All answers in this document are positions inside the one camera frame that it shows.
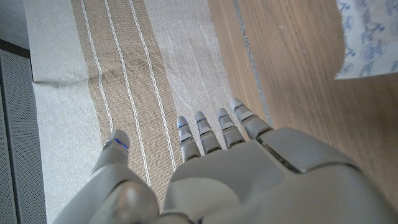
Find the gray fabric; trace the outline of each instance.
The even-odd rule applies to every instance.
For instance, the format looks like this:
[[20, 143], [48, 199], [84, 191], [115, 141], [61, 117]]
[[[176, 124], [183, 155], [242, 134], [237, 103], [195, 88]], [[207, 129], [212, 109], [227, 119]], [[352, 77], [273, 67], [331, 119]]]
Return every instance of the gray fabric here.
[[86, 183], [100, 127], [70, 1], [25, 1], [47, 221]]
[[145, 1], [179, 116], [186, 117], [197, 142], [195, 112], [202, 111], [226, 149], [216, 112], [229, 108], [231, 89], [206, 0]]

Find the white stripe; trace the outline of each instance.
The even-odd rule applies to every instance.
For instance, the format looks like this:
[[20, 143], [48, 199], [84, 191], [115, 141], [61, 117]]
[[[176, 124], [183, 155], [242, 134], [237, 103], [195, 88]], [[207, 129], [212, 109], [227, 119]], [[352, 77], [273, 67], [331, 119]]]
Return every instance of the white stripe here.
[[134, 10], [134, 5], [132, 3], [132, 0], [129, 0], [129, 1], [130, 1], [132, 15], [134, 16], [134, 21], [136, 22], [138, 34], [139, 34], [139, 37], [141, 38], [141, 42], [142, 42], [142, 45], [144, 47], [145, 54], [147, 56], [147, 62], [148, 62], [149, 71], [150, 71], [150, 77], [152, 78], [152, 83], [154, 84], [154, 87], [155, 87], [155, 93], [156, 93], [157, 101], [159, 102], [160, 114], [162, 115], [163, 127], [164, 127], [164, 132], [165, 132], [166, 138], [167, 138], [167, 145], [168, 145], [168, 148], [169, 148], [170, 158], [172, 160], [173, 170], [175, 171], [176, 165], [175, 165], [175, 160], [174, 160], [174, 153], [173, 153], [172, 143], [171, 143], [171, 140], [170, 140], [169, 129], [167, 127], [167, 122], [166, 122], [165, 113], [164, 113], [164, 109], [163, 109], [162, 99], [160, 98], [159, 89], [157, 88], [155, 74], [154, 74], [154, 71], [152, 69], [152, 64], [150, 62], [148, 48], [147, 48], [147, 45], [145, 44], [144, 37], [142, 36], [141, 27], [140, 27], [140, 25], [138, 23], [138, 18], [136, 16], [136, 10]]
[[109, 119], [109, 127], [111, 128], [111, 132], [112, 132], [113, 131], [112, 116], [111, 116], [111, 112], [109, 110], [108, 101], [106, 100], [104, 88], [102, 86], [102, 74], [103, 74], [103, 72], [102, 72], [102, 69], [101, 69], [100, 62], [98, 61], [97, 53], [96, 53], [95, 47], [94, 47], [93, 38], [91, 36], [90, 25], [88, 23], [85, 2], [84, 2], [84, 0], [81, 0], [80, 2], [81, 2], [81, 8], [83, 9], [83, 14], [84, 14], [85, 20], [86, 20], [86, 27], [87, 27], [87, 32], [88, 32], [88, 38], [90, 39], [91, 49], [92, 49], [92, 51], [94, 53], [94, 60], [95, 60], [95, 63], [97, 64], [99, 90], [101, 91], [102, 98], [104, 99], [105, 109], [106, 109], [106, 113], [108, 114], [108, 119]]
[[120, 56], [120, 61], [121, 61], [121, 63], [122, 63], [123, 74], [124, 74], [124, 81], [125, 81], [125, 83], [126, 83], [127, 92], [128, 92], [128, 94], [129, 94], [129, 98], [130, 98], [132, 110], [133, 110], [133, 112], [134, 112], [134, 118], [135, 118], [135, 120], [136, 120], [137, 134], [138, 134], [139, 144], [140, 144], [140, 147], [141, 147], [142, 159], [144, 160], [145, 176], [147, 177], [147, 184], [148, 184], [148, 186], [150, 187], [150, 179], [149, 179], [147, 158], [146, 158], [146, 156], [145, 156], [144, 142], [143, 142], [143, 140], [142, 140], [141, 130], [140, 130], [140, 128], [139, 128], [139, 122], [138, 122], [138, 115], [137, 115], [136, 105], [134, 104], [134, 99], [132, 98], [132, 95], [131, 95], [129, 80], [128, 80], [128, 77], [127, 77], [126, 64], [124, 63], [122, 50], [120, 49], [118, 37], [116, 36], [116, 31], [115, 31], [114, 26], [113, 26], [111, 12], [109, 11], [108, 0], [105, 0], [105, 6], [106, 6], [106, 11], [108, 12], [108, 18], [109, 18], [109, 22], [110, 22], [111, 28], [112, 28], [113, 39], [114, 39], [114, 41], [115, 41], [115, 43], [116, 43], [116, 47], [118, 48], [118, 52], [119, 52], [119, 56]]

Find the blue print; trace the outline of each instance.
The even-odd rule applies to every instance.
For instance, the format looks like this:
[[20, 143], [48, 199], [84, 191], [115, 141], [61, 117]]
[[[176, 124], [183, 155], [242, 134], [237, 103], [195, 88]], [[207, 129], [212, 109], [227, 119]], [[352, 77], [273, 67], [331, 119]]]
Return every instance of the blue print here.
[[398, 0], [388, 0], [386, 2], [387, 12], [390, 16], [398, 12]]
[[359, 77], [363, 77], [363, 75], [371, 75], [373, 64], [374, 62], [365, 65], [362, 69], [362, 72], [359, 74]]
[[343, 68], [341, 71], [337, 74], [337, 76], [344, 76], [347, 75], [348, 73], [352, 72], [354, 70], [354, 64], [350, 62], [345, 62], [343, 64]]
[[373, 40], [373, 34], [375, 31], [383, 31], [384, 26], [382, 24], [373, 22], [371, 20], [371, 11], [368, 9], [362, 16], [363, 23], [365, 25], [365, 32], [362, 34], [362, 43], [366, 40]]
[[352, 16], [343, 17], [343, 32], [347, 35], [354, 27], [354, 18]]
[[354, 57], [354, 56], [356, 55], [356, 53], [355, 53], [355, 51], [354, 51], [353, 49], [351, 49], [351, 48], [348, 46], [348, 43], [347, 43], [347, 36], [344, 36], [344, 43], [345, 43], [345, 46], [346, 46], [346, 57], [348, 57], [348, 56]]
[[371, 4], [373, 4], [373, 0], [355, 0], [354, 3], [357, 10], [365, 11], [369, 9]]
[[374, 40], [368, 43], [363, 49], [361, 58], [365, 62], [373, 61], [386, 53], [387, 44], [382, 40]]
[[396, 71], [398, 71], [398, 61], [395, 61], [392, 64], [392, 68], [391, 68], [391, 72], [396, 72]]
[[341, 2], [340, 0], [337, 0], [337, 5], [339, 7], [339, 11], [342, 12], [344, 10], [348, 10], [349, 9], [349, 4], [345, 3], [345, 2]]

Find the robot finger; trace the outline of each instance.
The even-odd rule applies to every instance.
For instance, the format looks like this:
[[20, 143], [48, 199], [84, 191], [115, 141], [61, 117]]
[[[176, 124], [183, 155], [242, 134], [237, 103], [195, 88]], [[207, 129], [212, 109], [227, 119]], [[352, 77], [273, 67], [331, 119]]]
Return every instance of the robot finger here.
[[187, 162], [190, 159], [200, 157], [198, 146], [193, 139], [187, 120], [183, 116], [177, 118], [177, 127], [180, 135], [182, 161]]
[[205, 154], [211, 153], [215, 150], [221, 149], [221, 146], [211, 130], [209, 123], [206, 120], [203, 112], [198, 111], [195, 113], [195, 120], [197, 121], [200, 141], [203, 146]]
[[232, 122], [228, 112], [224, 108], [220, 108], [217, 112], [218, 121], [220, 122], [221, 130], [223, 130], [224, 140], [227, 149], [244, 142], [242, 134]]
[[244, 125], [250, 139], [257, 139], [263, 133], [273, 130], [272, 127], [255, 115], [237, 98], [231, 101], [231, 109]]

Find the striped fabric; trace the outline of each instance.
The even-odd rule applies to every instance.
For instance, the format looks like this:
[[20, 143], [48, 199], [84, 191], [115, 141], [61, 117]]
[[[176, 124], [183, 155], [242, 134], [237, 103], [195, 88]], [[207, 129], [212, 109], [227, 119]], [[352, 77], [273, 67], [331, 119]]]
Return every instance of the striped fabric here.
[[231, 113], [232, 94], [207, 1], [38, 0], [25, 10], [49, 223], [112, 130], [129, 135], [129, 167], [161, 205], [182, 163], [177, 116], [195, 127], [204, 111], [225, 147], [216, 111]]

